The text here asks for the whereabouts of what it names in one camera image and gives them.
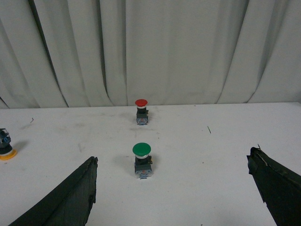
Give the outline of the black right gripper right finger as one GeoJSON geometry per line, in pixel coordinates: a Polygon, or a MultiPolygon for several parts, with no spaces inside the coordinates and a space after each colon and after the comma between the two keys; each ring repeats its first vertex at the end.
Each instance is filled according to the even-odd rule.
{"type": "Polygon", "coordinates": [[[252,147],[247,156],[261,198],[278,226],[301,224],[301,176],[252,147]]]}

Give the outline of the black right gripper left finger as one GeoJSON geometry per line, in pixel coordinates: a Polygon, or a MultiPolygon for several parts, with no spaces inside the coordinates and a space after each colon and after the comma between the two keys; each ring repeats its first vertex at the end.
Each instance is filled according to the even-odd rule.
{"type": "Polygon", "coordinates": [[[84,226],[96,202],[96,157],[91,156],[11,226],[84,226]]]}

